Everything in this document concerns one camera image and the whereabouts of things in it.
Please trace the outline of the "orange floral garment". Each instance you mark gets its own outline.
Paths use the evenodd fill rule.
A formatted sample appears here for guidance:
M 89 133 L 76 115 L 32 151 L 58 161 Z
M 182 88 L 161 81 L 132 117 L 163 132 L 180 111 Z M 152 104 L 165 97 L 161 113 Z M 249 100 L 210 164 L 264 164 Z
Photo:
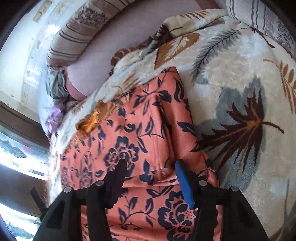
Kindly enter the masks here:
M 122 106 L 61 156 L 61 184 L 82 189 L 127 162 L 118 202 L 107 211 L 113 240 L 190 240 L 197 211 L 181 192 L 175 161 L 217 186 L 196 148 L 187 95 L 175 67 L 130 91 Z

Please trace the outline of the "brown striped pillow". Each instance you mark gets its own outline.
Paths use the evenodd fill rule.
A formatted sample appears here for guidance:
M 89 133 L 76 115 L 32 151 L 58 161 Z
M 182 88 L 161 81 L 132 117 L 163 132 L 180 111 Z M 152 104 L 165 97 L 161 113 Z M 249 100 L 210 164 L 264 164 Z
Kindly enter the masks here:
M 56 33 L 47 53 L 47 66 L 58 70 L 73 64 L 102 27 L 131 3 L 129 0 L 86 1 Z

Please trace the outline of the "brown wooden window frame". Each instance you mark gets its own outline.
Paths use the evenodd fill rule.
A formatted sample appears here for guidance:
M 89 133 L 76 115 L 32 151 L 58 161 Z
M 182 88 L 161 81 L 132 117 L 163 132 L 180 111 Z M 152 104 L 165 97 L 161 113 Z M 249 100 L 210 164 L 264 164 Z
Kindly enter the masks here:
M 1 218 L 15 240 L 33 240 L 41 224 L 30 190 L 47 202 L 48 147 L 38 122 L 1 103 Z

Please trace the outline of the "grey blue pillow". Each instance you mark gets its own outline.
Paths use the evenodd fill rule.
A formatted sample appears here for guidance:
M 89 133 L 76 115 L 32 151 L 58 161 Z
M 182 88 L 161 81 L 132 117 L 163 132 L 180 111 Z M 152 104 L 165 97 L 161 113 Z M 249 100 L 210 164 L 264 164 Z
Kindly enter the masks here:
M 46 134 L 45 122 L 50 110 L 60 102 L 66 104 L 69 92 L 66 90 L 66 80 L 62 70 L 46 68 L 42 71 L 38 87 L 37 110 L 43 131 Z

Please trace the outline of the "pink bed sheet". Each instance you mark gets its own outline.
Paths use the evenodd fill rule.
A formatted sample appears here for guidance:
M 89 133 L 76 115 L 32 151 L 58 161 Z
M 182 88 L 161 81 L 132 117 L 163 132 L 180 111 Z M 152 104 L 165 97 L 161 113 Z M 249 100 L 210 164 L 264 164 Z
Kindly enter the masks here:
M 108 21 L 78 60 L 66 68 L 66 89 L 75 100 L 85 99 L 107 80 L 111 58 L 118 50 L 143 43 L 170 16 L 216 8 L 215 1 L 135 1 Z

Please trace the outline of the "purple floral cloth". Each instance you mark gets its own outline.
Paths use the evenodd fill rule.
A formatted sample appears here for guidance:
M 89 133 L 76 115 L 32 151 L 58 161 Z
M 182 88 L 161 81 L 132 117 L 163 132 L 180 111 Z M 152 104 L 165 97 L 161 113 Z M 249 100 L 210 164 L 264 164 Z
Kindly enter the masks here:
M 45 122 L 46 134 L 49 137 L 51 134 L 55 133 L 57 128 L 62 123 L 63 117 L 66 113 L 66 106 L 64 102 L 60 102 L 55 105 L 49 112 L 49 117 Z

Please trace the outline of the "cream leaf-pattern plush blanket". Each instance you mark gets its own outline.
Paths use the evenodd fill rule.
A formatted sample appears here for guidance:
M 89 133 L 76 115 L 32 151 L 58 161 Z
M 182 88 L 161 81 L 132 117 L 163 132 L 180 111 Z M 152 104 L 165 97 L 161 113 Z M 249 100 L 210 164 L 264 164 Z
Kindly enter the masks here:
M 215 187 L 237 186 L 268 240 L 295 240 L 295 56 L 222 9 L 172 16 L 143 46 L 112 57 L 107 80 L 51 138 L 50 199 L 65 188 L 65 150 L 169 67 L 182 80 L 196 148 L 209 160 Z

